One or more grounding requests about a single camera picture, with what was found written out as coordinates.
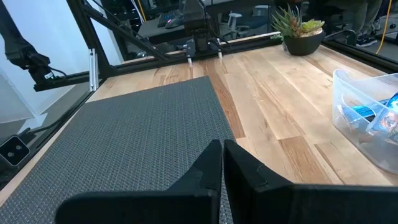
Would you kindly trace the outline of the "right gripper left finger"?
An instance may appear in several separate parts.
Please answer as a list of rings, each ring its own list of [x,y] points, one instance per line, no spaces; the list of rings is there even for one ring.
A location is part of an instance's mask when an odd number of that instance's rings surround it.
[[[85,192],[57,208],[56,223],[218,223],[223,147],[212,140],[167,190]]]

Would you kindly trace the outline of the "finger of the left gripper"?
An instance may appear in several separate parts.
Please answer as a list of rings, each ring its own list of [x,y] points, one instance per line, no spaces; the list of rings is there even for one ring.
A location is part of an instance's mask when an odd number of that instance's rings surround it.
[[[190,39],[187,41],[187,46],[186,46],[186,58],[189,67],[193,67],[192,58],[195,56],[195,53],[196,53],[195,41],[193,39]]]
[[[214,44],[215,44],[216,47],[217,47],[218,58],[219,58],[219,59],[222,59],[222,58],[223,58],[223,48],[222,48],[221,45],[220,45],[219,39],[216,39],[216,40],[214,41]]]

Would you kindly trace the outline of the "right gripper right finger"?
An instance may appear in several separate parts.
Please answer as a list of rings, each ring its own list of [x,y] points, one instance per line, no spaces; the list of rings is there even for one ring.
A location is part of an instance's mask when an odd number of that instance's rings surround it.
[[[235,223],[397,223],[397,187],[295,184],[232,140],[224,181]]]

